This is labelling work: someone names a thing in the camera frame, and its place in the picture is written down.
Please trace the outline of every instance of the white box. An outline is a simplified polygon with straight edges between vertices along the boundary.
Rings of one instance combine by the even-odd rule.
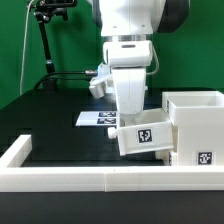
[[[134,126],[117,125],[120,154],[132,154],[173,148],[171,122],[163,109],[143,111]]]
[[[217,91],[164,92],[162,107],[174,126],[224,126],[224,95]]]
[[[172,165],[224,165],[223,94],[164,92],[162,105],[174,125]]]

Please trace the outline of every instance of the white bin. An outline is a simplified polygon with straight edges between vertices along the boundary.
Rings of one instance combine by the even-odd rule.
[[[164,92],[162,104],[178,130],[172,165],[224,165],[223,94]]]

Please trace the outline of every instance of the metal stand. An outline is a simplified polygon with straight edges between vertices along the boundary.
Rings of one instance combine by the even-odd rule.
[[[39,23],[41,39],[44,47],[45,59],[46,59],[46,70],[47,73],[55,72],[55,66],[51,58],[50,48],[48,44],[47,33],[45,24],[50,23],[51,18],[56,16],[62,16],[64,21],[68,20],[67,7],[74,7],[77,5],[77,0],[67,0],[64,3],[60,3],[58,0],[40,0],[35,6],[35,17]],[[43,82],[43,88],[45,90],[56,90],[57,80],[49,78]]]

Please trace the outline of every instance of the green wall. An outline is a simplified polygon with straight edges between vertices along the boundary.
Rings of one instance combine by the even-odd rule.
[[[0,108],[19,96],[26,2],[0,1]],[[224,88],[223,7],[223,0],[191,0],[190,16],[177,32],[153,36],[160,71],[149,78],[150,86]],[[30,18],[25,91],[45,74],[38,24]],[[57,70],[95,69],[101,62],[100,30],[92,23],[91,7],[85,0],[69,9],[68,22],[54,17],[47,32]],[[61,85],[88,87],[84,81]]]

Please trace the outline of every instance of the black tag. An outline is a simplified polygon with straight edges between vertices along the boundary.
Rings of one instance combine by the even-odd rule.
[[[138,131],[138,142],[149,143],[152,142],[152,129],[145,129]]]
[[[97,124],[114,125],[114,124],[116,124],[116,119],[115,118],[99,118],[97,120]]]
[[[167,100],[167,108],[166,108],[166,111],[167,111],[167,113],[169,113],[170,112],[170,101],[169,100]]]
[[[116,117],[116,112],[100,112],[99,117]]]
[[[212,165],[212,152],[199,152],[198,165]]]

